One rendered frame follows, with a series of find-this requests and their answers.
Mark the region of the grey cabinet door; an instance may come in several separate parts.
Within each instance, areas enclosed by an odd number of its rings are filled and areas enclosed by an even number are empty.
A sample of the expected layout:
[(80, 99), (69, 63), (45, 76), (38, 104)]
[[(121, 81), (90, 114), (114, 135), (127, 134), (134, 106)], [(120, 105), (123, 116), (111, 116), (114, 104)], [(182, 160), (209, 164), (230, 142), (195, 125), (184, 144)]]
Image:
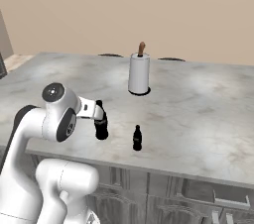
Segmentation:
[(149, 173), (146, 224), (211, 224), (208, 183)]
[(101, 224), (145, 224), (147, 174), (127, 168), (94, 165), (99, 185), (88, 198)]

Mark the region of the large black bottle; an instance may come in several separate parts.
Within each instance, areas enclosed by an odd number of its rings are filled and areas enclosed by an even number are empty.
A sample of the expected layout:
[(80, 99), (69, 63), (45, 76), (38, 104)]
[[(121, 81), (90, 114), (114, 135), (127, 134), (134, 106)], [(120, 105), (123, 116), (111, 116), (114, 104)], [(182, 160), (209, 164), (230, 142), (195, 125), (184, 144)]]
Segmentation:
[[(97, 100), (96, 105), (99, 105), (103, 109), (101, 100)], [(95, 126), (96, 138), (100, 141), (106, 140), (108, 137), (108, 130), (107, 130), (108, 120), (107, 120), (107, 115), (106, 115), (105, 110), (104, 110), (103, 119), (102, 120), (94, 120), (94, 126)]]

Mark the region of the small black bottle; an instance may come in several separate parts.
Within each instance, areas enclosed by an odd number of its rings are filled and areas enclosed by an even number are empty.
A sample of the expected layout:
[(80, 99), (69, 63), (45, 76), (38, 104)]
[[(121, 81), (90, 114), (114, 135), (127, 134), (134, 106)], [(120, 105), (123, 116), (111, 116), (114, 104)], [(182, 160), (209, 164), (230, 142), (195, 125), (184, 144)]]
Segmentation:
[(142, 133), (139, 125), (136, 126), (133, 134), (133, 149), (135, 151), (140, 151), (142, 149)]

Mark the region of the grey drawer front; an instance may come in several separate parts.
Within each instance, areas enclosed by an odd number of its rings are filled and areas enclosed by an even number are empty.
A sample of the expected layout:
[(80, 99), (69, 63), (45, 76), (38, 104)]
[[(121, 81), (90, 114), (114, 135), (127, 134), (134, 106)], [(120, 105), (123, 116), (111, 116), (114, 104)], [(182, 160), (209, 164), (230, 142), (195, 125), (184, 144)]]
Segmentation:
[(227, 208), (254, 209), (254, 190), (230, 185), (215, 185), (213, 202)]

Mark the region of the dark appliance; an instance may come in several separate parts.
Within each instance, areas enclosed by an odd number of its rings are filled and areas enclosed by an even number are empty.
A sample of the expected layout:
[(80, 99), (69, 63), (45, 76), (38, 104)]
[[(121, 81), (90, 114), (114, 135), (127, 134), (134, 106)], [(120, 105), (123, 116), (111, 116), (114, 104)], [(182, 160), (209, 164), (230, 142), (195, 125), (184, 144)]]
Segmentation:
[(0, 53), (0, 79), (2, 79), (3, 77), (5, 77), (8, 74), (6, 66), (5, 66), (5, 62), (4, 59)]

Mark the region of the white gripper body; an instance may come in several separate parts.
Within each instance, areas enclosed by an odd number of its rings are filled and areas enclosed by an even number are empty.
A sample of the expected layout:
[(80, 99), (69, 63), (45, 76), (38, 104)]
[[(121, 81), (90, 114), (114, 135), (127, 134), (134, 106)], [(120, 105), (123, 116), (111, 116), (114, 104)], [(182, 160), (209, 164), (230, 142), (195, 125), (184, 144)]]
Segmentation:
[(94, 120), (102, 120), (103, 115), (104, 115), (104, 110), (99, 105), (95, 105), (93, 119)]

